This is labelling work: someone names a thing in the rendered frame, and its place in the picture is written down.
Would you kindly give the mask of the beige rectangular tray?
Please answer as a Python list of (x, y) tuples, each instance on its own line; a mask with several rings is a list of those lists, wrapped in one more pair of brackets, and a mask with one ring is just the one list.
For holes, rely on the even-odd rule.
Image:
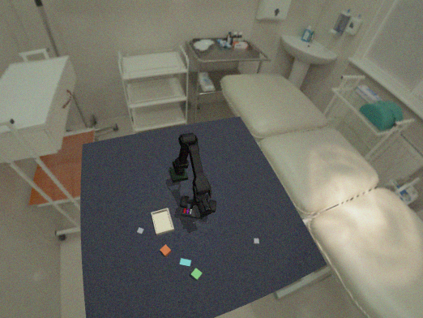
[(168, 208), (155, 211), (151, 214), (156, 235), (174, 231), (173, 222), (170, 218)]

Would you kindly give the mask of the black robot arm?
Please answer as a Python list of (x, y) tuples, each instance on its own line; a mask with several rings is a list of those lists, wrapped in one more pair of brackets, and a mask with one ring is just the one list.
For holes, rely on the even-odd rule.
[[(194, 201), (197, 204), (191, 205), (191, 216), (202, 218), (212, 213), (212, 208), (208, 202), (212, 198), (211, 185), (203, 174), (203, 167), (199, 155), (198, 138), (194, 133), (180, 134), (178, 137), (181, 145), (178, 158), (172, 161), (174, 176), (185, 175), (184, 169), (188, 168), (188, 154), (190, 154), (190, 162), (194, 174), (193, 193)], [(208, 195), (206, 195), (208, 193)]]

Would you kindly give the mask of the orange-brown cube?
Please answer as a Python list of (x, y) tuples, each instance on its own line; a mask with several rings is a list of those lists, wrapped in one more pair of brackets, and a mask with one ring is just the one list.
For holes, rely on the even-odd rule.
[(167, 255), (169, 255), (172, 251), (169, 249), (169, 247), (165, 244), (163, 246), (163, 248), (160, 249), (160, 252), (164, 254), (164, 256), (166, 257)]

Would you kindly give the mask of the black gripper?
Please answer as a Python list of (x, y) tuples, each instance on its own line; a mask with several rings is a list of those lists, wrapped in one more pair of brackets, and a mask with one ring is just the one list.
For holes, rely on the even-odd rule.
[[(198, 203), (198, 202), (194, 201), (194, 198), (189, 199), (189, 200), (188, 199), (189, 199), (189, 196), (182, 196), (182, 200), (181, 200), (181, 204), (180, 204), (181, 208), (187, 208), (187, 204), (190, 204), (190, 209), (191, 209), (191, 205), (193, 203), (194, 204)], [(209, 204), (211, 206), (212, 212), (214, 213), (216, 211), (216, 201), (215, 200), (209, 200)]]

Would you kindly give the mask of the green cube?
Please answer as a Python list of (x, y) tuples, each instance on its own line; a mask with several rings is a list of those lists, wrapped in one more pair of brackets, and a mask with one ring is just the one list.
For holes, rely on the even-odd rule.
[(200, 277), (202, 275), (202, 273), (197, 269), (197, 268), (195, 268), (194, 269), (194, 272), (192, 272), (191, 273), (191, 276), (194, 278), (194, 279), (196, 279), (196, 280), (198, 280), (198, 278)]

